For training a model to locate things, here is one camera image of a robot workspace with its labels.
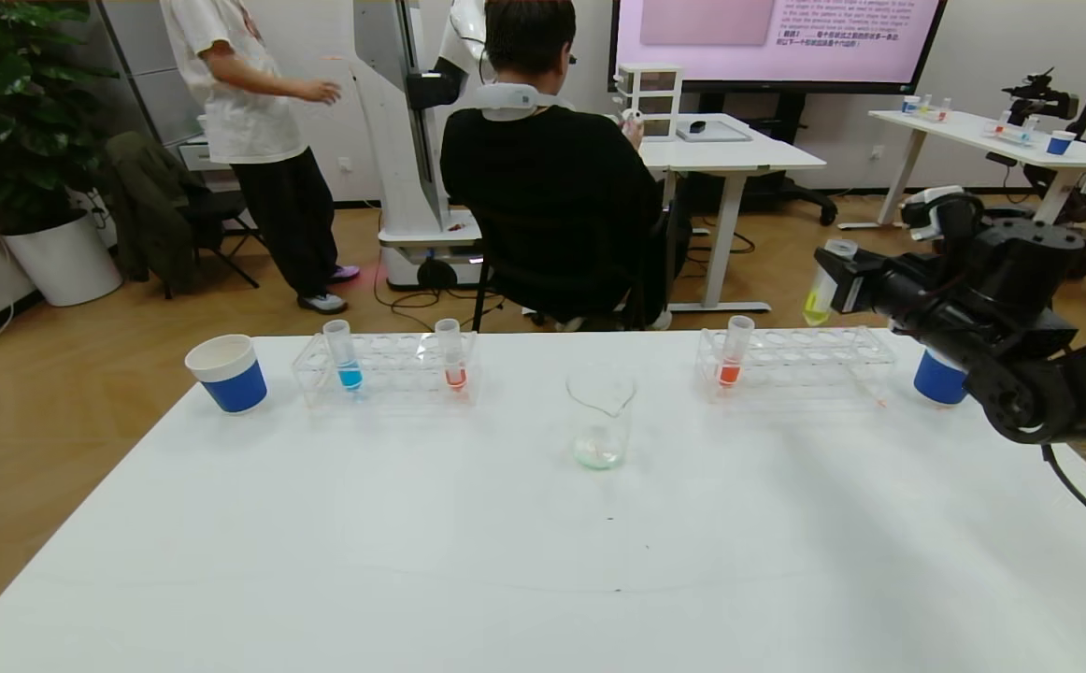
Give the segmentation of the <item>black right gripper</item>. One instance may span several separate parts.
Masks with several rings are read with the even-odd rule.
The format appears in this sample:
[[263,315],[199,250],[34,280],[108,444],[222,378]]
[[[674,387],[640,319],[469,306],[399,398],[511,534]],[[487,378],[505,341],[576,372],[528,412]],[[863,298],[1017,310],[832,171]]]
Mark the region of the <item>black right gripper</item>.
[[830,308],[838,314],[875,312],[902,318],[932,290],[929,264],[920,255],[883,256],[866,249],[839,254],[817,247],[815,261],[836,284]]

